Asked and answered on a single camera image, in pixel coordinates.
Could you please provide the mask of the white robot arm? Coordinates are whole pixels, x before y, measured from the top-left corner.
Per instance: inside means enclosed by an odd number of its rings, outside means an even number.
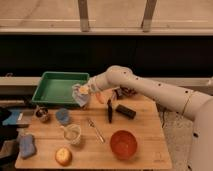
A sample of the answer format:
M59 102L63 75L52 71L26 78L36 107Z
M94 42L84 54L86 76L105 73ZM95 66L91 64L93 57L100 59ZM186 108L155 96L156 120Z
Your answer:
M190 171L213 171L213 96L199 91L146 79L123 66L110 66L91 77L85 86L90 93L122 86L153 99L194 122L187 166Z

